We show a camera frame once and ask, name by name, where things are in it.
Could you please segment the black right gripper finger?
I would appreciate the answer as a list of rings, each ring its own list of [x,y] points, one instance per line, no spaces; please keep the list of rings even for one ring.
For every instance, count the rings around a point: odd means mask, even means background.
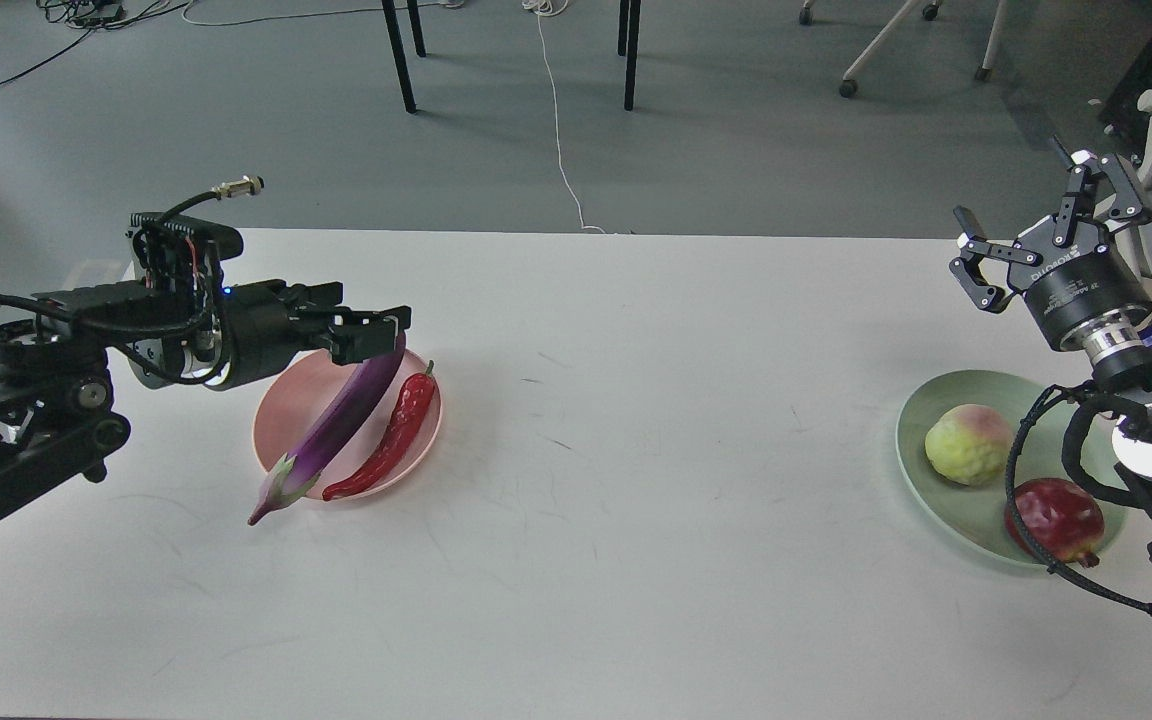
[[[1010,304],[1016,291],[991,285],[980,270],[982,263],[996,260],[1009,265],[1036,266],[1041,260],[1041,255],[1025,249],[1020,243],[1007,247],[988,240],[972,209],[955,206],[954,218],[961,234],[957,240],[958,255],[948,264],[948,270],[969,300],[972,300],[975,309],[1000,314]]]
[[[1116,234],[1126,228],[1152,223],[1152,202],[1134,164],[1115,152],[1094,156],[1087,150],[1071,152],[1060,137],[1049,137],[1049,147],[1068,173],[1059,210],[1053,214],[1053,245],[1073,247],[1075,225],[1098,222]]]

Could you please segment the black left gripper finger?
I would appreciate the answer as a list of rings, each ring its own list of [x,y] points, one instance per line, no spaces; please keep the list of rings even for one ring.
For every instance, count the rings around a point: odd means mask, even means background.
[[[334,313],[342,304],[343,285],[285,285],[276,291],[276,300],[288,313]]]
[[[335,365],[362,363],[396,350],[411,327],[412,306],[379,311],[353,306],[310,306],[300,311],[298,332],[306,348],[320,348]]]

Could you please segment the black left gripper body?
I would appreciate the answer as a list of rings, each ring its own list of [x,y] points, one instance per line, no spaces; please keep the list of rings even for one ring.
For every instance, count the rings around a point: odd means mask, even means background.
[[[291,323],[291,287],[285,282],[255,282],[223,288],[227,328],[221,332],[228,351],[223,372],[206,382],[212,391],[232,389],[282,373],[303,351]]]

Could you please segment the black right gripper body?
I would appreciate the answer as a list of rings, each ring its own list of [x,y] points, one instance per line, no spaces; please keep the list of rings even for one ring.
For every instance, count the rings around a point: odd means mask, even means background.
[[[1139,325],[1152,313],[1152,300],[1102,225],[1076,225],[1064,249],[1043,238],[1036,253],[1033,268],[1018,268],[1018,291],[1052,350],[1078,350],[1075,329],[1102,314]]]

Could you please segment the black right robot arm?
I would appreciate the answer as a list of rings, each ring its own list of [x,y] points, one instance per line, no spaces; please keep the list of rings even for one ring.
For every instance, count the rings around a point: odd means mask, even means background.
[[[1087,382],[1043,389],[1021,419],[1005,465],[1005,509],[1020,520],[1015,471],[1030,429],[1052,407],[1070,402],[1064,473],[1087,495],[1152,521],[1152,297],[1143,266],[1126,262],[1115,243],[1151,223],[1152,206],[1132,164],[1120,156],[1069,152],[1058,138],[1051,145],[1068,181],[1059,209],[1033,227],[995,242],[972,211],[954,211],[961,236],[948,270],[973,305],[998,314],[1021,300],[1053,351],[1083,353],[1091,364]],[[1083,577],[1028,529],[1021,541],[1049,573],[1152,616],[1152,602]],[[1152,541],[1147,550],[1152,562]]]

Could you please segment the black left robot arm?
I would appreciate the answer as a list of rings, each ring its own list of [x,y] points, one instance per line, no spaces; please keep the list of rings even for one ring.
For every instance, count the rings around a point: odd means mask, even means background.
[[[314,350],[351,367],[328,410],[270,470],[253,521],[306,497],[376,410],[404,359],[410,306],[353,310],[338,282],[228,285],[221,264],[242,253],[241,233],[188,217],[202,202],[262,187],[244,176],[161,213],[132,214],[131,281],[32,300],[0,293],[0,306],[26,311],[0,325],[0,521],[73,477],[97,483],[108,473],[106,458],[131,437],[114,409],[109,351],[147,388],[247,386]]]

